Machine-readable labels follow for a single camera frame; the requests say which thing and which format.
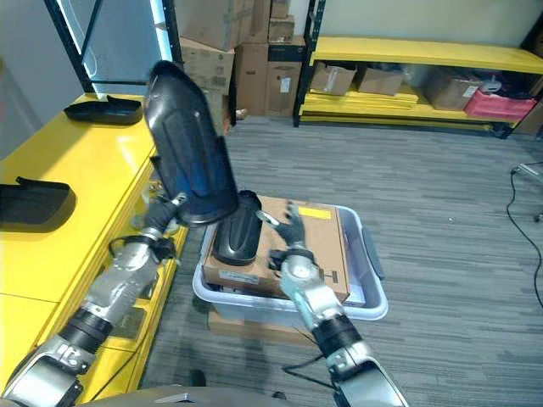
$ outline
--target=pink box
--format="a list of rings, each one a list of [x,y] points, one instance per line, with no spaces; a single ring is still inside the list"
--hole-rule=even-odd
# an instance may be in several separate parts
[[[485,95],[477,90],[464,111],[470,116],[520,121],[536,103],[535,99],[510,99],[498,95]]]

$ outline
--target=plastic bin handle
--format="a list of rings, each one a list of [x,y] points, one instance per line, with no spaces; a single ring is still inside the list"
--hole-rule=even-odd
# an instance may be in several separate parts
[[[362,227],[362,239],[364,240],[364,246],[366,246],[367,257],[375,270],[375,274],[377,274],[379,280],[384,280],[383,268],[381,267],[375,244],[373,244],[372,234],[366,227]]]

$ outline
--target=yellow label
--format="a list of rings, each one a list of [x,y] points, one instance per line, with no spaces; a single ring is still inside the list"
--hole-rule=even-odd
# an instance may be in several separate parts
[[[300,206],[298,212],[302,216],[310,216],[317,219],[332,219],[332,213],[325,209],[304,208]]]

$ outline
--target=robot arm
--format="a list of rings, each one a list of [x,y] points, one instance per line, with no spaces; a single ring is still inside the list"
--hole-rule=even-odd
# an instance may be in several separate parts
[[[125,238],[113,264],[96,279],[59,334],[21,362],[3,399],[28,407],[73,405],[83,390],[77,377],[88,371],[99,346],[153,281],[160,261],[170,257],[171,250],[175,255],[173,242],[162,234],[181,201],[152,203],[142,233]]]
[[[269,214],[257,216],[287,243],[282,254],[281,289],[294,302],[305,326],[326,359],[336,387],[336,403],[344,406],[408,407],[391,377],[345,314],[332,288],[321,278],[313,253],[305,246],[298,208],[290,204],[283,224]]]

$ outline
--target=gray carpet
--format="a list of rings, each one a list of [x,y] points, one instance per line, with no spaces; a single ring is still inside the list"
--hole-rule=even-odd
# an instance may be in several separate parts
[[[356,325],[411,406],[542,406],[537,258],[504,208],[509,170],[543,160],[543,143],[290,123],[250,118],[228,137],[238,186],[360,214],[386,274],[389,313]],[[512,212],[543,245],[543,225],[532,221],[543,209],[543,188],[521,177],[517,186]],[[299,405],[334,405],[326,388],[281,372],[315,348],[207,331],[206,305],[191,288],[202,236],[189,235],[141,386],[187,383],[199,368],[210,385],[282,390]],[[327,376],[318,364],[307,372]]]

